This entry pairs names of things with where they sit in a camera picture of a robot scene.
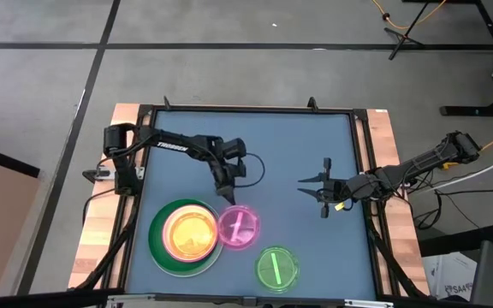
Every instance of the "wooden board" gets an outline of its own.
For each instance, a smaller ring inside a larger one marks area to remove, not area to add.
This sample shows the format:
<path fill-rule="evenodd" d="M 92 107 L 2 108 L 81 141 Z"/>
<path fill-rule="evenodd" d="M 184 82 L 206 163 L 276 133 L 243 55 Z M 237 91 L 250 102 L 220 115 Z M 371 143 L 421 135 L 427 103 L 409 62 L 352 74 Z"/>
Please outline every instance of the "wooden board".
<path fill-rule="evenodd" d="M 135 123 L 138 117 L 139 106 L 139 104 L 118 104 L 114 111 L 111 124 L 123 122 Z M 377 165 L 398 164 L 399 158 L 387 111 L 368 110 L 368 116 Z M 359 138 L 361 141 L 364 140 L 364 137 L 362 137 L 364 136 L 362 134 L 362 127 L 359 129 L 359 136 L 361 137 Z M 363 165 L 368 168 L 365 145 L 364 142 L 360 143 L 361 153 L 364 154 L 363 156 L 366 159 L 363 159 Z M 140 157 L 141 155 L 137 155 L 137 163 L 140 163 Z M 94 185 L 92 193 L 95 194 L 110 189 L 113 185 L 114 183 L 112 181 L 97 182 Z M 95 198 L 91 202 L 68 283 L 70 287 L 75 287 L 82 283 L 107 252 L 113 224 L 116 219 L 118 202 L 119 196 L 113 193 Z M 416 283 L 416 286 L 422 292 L 429 293 L 424 267 L 421 262 L 418 240 L 408 205 L 399 199 L 393 198 L 388 202 L 386 215 L 393 253 L 397 261 L 406 271 L 407 275 Z M 116 286 L 121 258 L 120 253 L 114 262 L 110 280 L 111 287 Z M 381 257 L 379 264 L 382 272 L 383 290 L 386 294 L 391 294 L 387 267 Z"/>
<path fill-rule="evenodd" d="M 393 135 L 387 110 L 367 110 L 367 112 L 376 165 L 381 167 L 399 164 L 399 154 L 397 153 L 395 136 Z M 393 197 L 387 202 L 385 216 L 387 217 L 393 256 L 408 277 L 413 280 L 416 287 L 423 293 L 429 294 L 429 286 L 425 277 L 410 206 L 405 201 Z M 379 263 L 385 264 L 381 255 Z M 382 271 L 382 279 L 384 286 L 386 282 L 389 283 L 387 269 Z M 390 289 L 384 289 L 384 292 L 391 294 Z M 407 295 L 402 287 L 401 294 L 403 296 Z"/>

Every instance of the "pink disc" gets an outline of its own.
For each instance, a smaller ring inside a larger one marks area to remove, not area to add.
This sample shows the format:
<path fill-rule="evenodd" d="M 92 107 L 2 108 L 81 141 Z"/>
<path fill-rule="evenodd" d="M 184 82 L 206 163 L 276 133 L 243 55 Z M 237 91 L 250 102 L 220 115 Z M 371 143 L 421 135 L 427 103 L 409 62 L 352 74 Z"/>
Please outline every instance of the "pink disc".
<path fill-rule="evenodd" d="M 259 232 L 258 215 L 244 205 L 228 207 L 218 219 L 220 240 L 233 250 L 242 250 L 252 245 L 258 238 Z"/>

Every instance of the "gray floor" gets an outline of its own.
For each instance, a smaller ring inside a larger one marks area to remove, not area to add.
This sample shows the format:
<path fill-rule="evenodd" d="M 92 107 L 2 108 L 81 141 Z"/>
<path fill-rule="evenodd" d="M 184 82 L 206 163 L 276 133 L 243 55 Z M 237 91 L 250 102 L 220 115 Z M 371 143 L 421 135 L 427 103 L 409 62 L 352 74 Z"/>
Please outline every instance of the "gray floor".
<path fill-rule="evenodd" d="M 493 1 L 484 3 L 493 18 Z M 398 0 L 381 4 L 400 24 L 408 23 L 420 8 Z M 0 0 L 0 41 L 98 42 L 110 5 L 111 0 Z M 383 27 L 370 0 L 123 0 L 110 42 L 393 42 Z M 491 43 L 477 10 L 458 5 L 445 6 L 412 36 L 433 44 Z M 174 104 L 303 106 L 314 96 L 321 106 L 387 109 L 403 160 L 456 129 L 481 144 L 493 139 L 493 118 L 441 117 L 437 110 L 444 104 L 493 101 L 492 52 L 405 52 L 393 62 L 388 55 L 326 50 L 106 51 L 32 291 L 67 286 L 82 206 L 92 190 L 80 173 L 100 158 L 102 130 L 115 103 L 158 104 L 167 95 Z M 94 50 L 0 50 L 0 152 L 44 172 L 37 212 L 23 232 L 25 242 L 37 222 L 93 56 Z M 493 148 L 471 165 L 436 172 L 436 179 L 491 163 Z M 493 172 L 451 190 L 481 187 L 493 187 Z M 493 194 L 454 200 L 479 226 L 493 224 Z M 414 195 L 412 201 L 416 214 L 437 205 L 430 196 Z M 444 202 L 436 229 L 448 234 L 474 228 Z M 427 236 L 419 232 L 419 238 Z M 21 267 L 20 253 L 17 256 L 9 264 L 9 276 Z M 9 283 L 3 289 L 11 288 Z"/>

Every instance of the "orange bowl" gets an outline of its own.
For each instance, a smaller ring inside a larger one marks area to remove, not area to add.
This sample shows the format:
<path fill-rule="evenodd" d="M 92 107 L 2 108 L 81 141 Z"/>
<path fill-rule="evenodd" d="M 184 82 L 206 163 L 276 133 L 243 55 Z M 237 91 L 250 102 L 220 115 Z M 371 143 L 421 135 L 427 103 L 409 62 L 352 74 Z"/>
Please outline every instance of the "orange bowl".
<path fill-rule="evenodd" d="M 195 262 L 211 253 L 217 243 L 217 221 L 200 205 L 184 205 L 170 214 L 163 226 L 165 250 L 178 261 Z"/>

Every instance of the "green plate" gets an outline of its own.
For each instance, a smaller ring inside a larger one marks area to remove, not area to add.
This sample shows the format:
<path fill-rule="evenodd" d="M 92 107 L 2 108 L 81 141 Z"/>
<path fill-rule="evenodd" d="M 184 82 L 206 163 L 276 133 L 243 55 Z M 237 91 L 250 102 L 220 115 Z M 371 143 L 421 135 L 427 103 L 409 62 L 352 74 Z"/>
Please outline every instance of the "green plate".
<path fill-rule="evenodd" d="M 256 260 L 256 276 L 273 293 L 287 292 L 298 280 L 296 257 L 282 246 L 264 249 Z"/>
<path fill-rule="evenodd" d="M 212 212 L 216 220 L 218 220 L 218 214 L 208 204 L 194 199 L 180 199 L 165 205 L 155 215 L 153 221 L 151 221 L 150 233 L 148 234 L 150 252 L 155 264 L 157 264 L 157 266 L 165 273 L 178 277 L 191 277 L 204 272 L 216 262 L 220 256 L 220 252 L 222 252 L 222 244 L 218 242 L 212 252 L 205 258 L 196 262 L 184 263 L 172 258 L 166 251 L 163 245 L 164 222 L 172 212 L 188 204 L 196 204 L 205 207 Z"/>

